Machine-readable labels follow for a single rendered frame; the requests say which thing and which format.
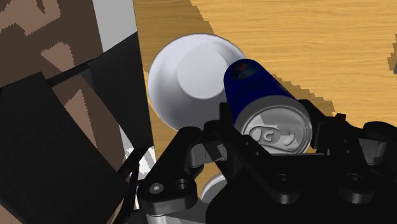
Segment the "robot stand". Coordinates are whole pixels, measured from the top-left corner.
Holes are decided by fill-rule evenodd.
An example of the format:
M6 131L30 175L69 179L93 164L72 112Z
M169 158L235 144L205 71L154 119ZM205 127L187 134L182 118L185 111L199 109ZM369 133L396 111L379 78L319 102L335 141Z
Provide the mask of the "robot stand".
M0 205L22 224L106 224L126 187L42 74L0 90Z

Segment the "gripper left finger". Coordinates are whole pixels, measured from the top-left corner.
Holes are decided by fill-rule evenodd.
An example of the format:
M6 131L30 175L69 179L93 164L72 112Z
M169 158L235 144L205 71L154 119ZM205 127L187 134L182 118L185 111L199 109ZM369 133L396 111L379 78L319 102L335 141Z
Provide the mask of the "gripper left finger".
M228 180L243 170L261 186L262 193L277 203L292 204L300 198L298 181L289 174L270 170L271 154L230 124L228 104L220 104L219 115L218 120L206 122L204 129L183 127L178 131L138 188L142 212L162 216L191 209L197 203L195 177L203 165L194 165L190 160L194 148L208 152L213 162L224 161L220 170Z

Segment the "white bowl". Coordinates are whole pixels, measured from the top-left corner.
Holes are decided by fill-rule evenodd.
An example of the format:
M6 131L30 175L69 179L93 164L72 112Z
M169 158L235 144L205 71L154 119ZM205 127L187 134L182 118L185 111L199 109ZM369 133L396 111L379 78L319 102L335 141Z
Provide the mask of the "white bowl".
M148 96L158 117L175 130L219 117L226 69L244 53L214 34L189 34L165 45L148 72Z

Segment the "blue drink can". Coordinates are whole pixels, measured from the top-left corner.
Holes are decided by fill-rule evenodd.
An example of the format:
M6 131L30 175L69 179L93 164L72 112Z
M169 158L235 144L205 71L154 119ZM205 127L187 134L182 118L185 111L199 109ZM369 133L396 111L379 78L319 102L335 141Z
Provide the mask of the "blue drink can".
M251 59L231 64L223 78L233 126L269 153L307 151L312 139L309 113L262 65Z

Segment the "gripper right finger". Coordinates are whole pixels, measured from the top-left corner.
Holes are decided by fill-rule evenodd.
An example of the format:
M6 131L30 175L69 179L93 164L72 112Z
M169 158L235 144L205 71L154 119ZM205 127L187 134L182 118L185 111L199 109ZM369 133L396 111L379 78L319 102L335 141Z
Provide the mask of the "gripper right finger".
M345 114L326 116L308 100L313 127L310 145L329 154L340 198L353 204L397 200L397 127L380 121L355 127Z

